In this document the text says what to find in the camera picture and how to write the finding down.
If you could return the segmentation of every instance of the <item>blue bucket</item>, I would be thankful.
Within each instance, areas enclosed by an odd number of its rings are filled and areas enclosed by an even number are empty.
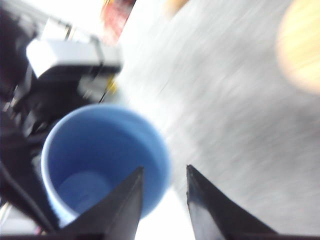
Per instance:
[[[170,159],[158,132],[123,107],[93,104],[62,118],[45,140],[41,175],[63,227],[144,167],[142,217],[164,195]]]

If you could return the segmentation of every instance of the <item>light wood surface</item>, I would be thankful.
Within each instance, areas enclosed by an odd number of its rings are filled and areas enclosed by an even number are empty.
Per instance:
[[[175,15],[186,3],[188,0],[166,0],[164,4],[165,12],[173,16]]]
[[[277,55],[286,77],[320,94],[320,0],[295,0],[282,20]]]

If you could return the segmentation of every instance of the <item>blue plastic container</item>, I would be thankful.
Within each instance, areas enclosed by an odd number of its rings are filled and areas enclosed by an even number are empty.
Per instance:
[[[144,167],[142,217],[158,204],[170,181],[170,160],[158,132],[123,107],[93,104],[62,118],[45,140],[41,174],[60,226],[105,197]]]

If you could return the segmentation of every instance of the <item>gray floor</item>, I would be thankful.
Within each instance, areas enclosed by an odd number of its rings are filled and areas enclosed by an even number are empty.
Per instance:
[[[289,0],[190,0],[172,19],[138,0],[121,37],[119,94],[162,132],[172,183],[186,164],[281,233],[320,234],[320,98],[281,74]]]

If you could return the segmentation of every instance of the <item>black metal prong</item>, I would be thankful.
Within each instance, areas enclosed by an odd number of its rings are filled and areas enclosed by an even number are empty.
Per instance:
[[[47,234],[47,235],[7,235],[1,240],[103,240],[103,234]]]
[[[143,204],[143,167],[138,167],[99,203],[59,233],[104,234],[104,239],[133,240]]]
[[[197,240],[231,239],[233,234],[277,233],[231,201],[192,165],[187,166],[187,201]]]
[[[320,240],[320,236],[298,236],[282,234],[239,234],[232,235],[232,240]]]

